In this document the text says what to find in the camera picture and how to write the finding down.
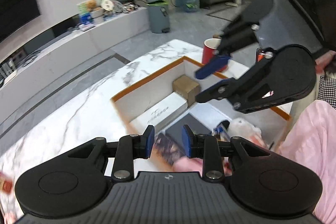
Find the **person right hand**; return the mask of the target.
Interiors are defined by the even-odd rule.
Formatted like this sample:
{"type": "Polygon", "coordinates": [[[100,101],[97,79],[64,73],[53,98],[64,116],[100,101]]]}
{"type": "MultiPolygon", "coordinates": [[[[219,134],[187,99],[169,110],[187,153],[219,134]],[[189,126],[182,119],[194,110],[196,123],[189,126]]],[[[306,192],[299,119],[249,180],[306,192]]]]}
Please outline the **person right hand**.
{"type": "Polygon", "coordinates": [[[318,75],[323,74],[327,77],[335,78],[335,55],[335,51],[328,51],[315,60],[315,71],[318,75]]]}

